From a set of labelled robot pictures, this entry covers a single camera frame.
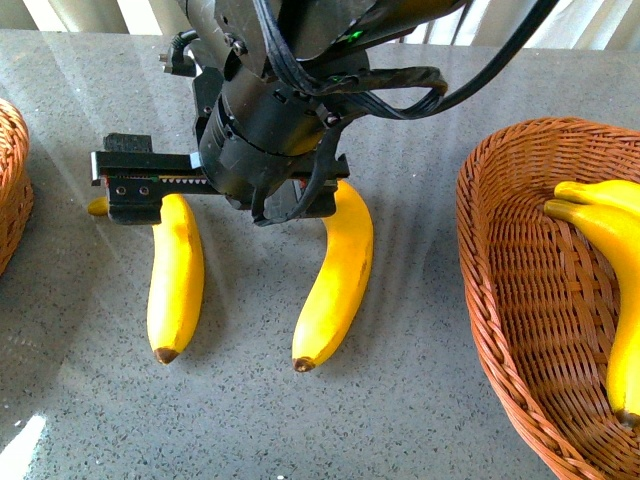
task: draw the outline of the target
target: screw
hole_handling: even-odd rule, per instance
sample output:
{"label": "screw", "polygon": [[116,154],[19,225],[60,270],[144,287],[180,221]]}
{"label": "screw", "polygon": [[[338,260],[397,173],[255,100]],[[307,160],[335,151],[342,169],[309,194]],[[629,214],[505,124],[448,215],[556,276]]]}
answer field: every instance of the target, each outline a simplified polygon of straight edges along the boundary
{"label": "screw", "polygon": [[330,113],[330,114],[327,116],[326,123],[327,123],[327,125],[329,125],[330,127],[332,127],[332,126],[334,126],[336,123],[338,123],[339,121],[340,121],[340,116],[339,116],[339,115],[336,115],[336,114]]}
{"label": "screw", "polygon": [[239,57],[247,53],[246,45],[240,40],[236,40],[235,42],[233,42],[233,46],[231,48],[233,49],[233,52]]}
{"label": "screw", "polygon": [[232,47],[233,46],[233,42],[235,42],[236,39],[233,38],[233,35],[231,35],[230,33],[225,33],[224,34],[224,44],[227,47]]}

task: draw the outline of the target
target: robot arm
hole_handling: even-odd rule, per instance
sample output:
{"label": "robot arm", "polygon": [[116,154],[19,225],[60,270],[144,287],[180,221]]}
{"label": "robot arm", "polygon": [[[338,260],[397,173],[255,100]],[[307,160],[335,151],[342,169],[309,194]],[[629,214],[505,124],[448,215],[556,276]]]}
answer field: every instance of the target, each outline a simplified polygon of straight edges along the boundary
{"label": "robot arm", "polygon": [[[558,0],[538,0],[496,57],[445,97],[435,67],[371,70],[367,49],[406,35],[468,0],[178,0],[194,30],[162,56],[167,73],[193,76],[190,155],[152,152],[151,139],[111,134],[93,152],[93,184],[104,180],[110,217],[157,223],[169,193],[224,195],[266,226],[334,213],[342,131],[364,115],[424,118],[457,105],[517,53]],[[405,109],[373,91],[421,87]]]}

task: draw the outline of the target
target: wicker basket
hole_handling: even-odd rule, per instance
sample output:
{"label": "wicker basket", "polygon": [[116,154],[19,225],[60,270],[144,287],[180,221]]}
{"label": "wicker basket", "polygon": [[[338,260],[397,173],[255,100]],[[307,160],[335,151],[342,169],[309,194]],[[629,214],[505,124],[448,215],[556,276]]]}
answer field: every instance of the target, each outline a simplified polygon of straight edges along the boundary
{"label": "wicker basket", "polygon": [[614,272],[542,213],[562,180],[640,181],[640,132],[542,118],[486,138],[460,170],[460,264],[480,362],[522,438],[560,478],[638,479],[638,431],[604,380],[619,309]]}
{"label": "wicker basket", "polygon": [[29,132],[20,112],[0,99],[0,274],[15,251],[33,206],[25,170]]}

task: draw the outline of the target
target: speckled stone surface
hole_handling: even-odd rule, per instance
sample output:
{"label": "speckled stone surface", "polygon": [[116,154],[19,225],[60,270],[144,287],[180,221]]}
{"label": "speckled stone surface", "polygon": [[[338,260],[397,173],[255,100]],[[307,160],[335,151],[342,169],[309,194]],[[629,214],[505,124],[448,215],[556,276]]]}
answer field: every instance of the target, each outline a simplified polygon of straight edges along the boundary
{"label": "speckled stone surface", "polygon": [[[220,198],[192,198],[205,301],[192,345],[163,367],[145,330],[151,229],[85,213],[102,192],[89,152],[103,135],[195,147],[189,81],[157,62],[167,41],[0,31],[0,97],[29,125],[36,195],[0,277],[0,448],[38,414],[31,479],[553,478],[477,360],[455,178],[483,138],[528,118],[639,129],[640,55],[525,51],[445,114],[352,125],[339,151],[373,214],[372,278],[340,350],[298,374],[290,342],[324,255],[320,221],[260,229]],[[494,53],[386,45],[372,59],[439,66],[456,88]],[[413,93],[387,97],[408,105]]]}

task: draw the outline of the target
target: yellow banana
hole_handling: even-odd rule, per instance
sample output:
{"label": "yellow banana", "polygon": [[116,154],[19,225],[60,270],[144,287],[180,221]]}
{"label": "yellow banana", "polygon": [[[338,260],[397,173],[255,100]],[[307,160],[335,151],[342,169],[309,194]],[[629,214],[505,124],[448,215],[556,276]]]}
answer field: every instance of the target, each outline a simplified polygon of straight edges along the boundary
{"label": "yellow banana", "polygon": [[153,226],[147,333],[155,357],[168,364],[187,347],[198,325],[204,256],[195,217],[182,195],[165,196],[160,216],[161,223]]}
{"label": "yellow banana", "polygon": [[607,366],[609,403],[621,423],[640,424],[640,217],[611,205],[549,200],[544,211],[574,224],[609,260],[620,287],[620,316]]}
{"label": "yellow banana", "polygon": [[629,180],[560,182],[553,193],[556,198],[570,202],[612,205],[640,215],[640,184]]}
{"label": "yellow banana", "polygon": [[373,223],[366,204],[338,182],[336,213],[323,218],[327,251],[293,334],[293,368],[309,371],[338,349],[367,288],[373,259]]}
{"label": "yellow banana", "polygon": [[91,200],[87,206],[87,212],[94,217],[104,217],[109,213],[109,201],[107,197],[97,197]]}

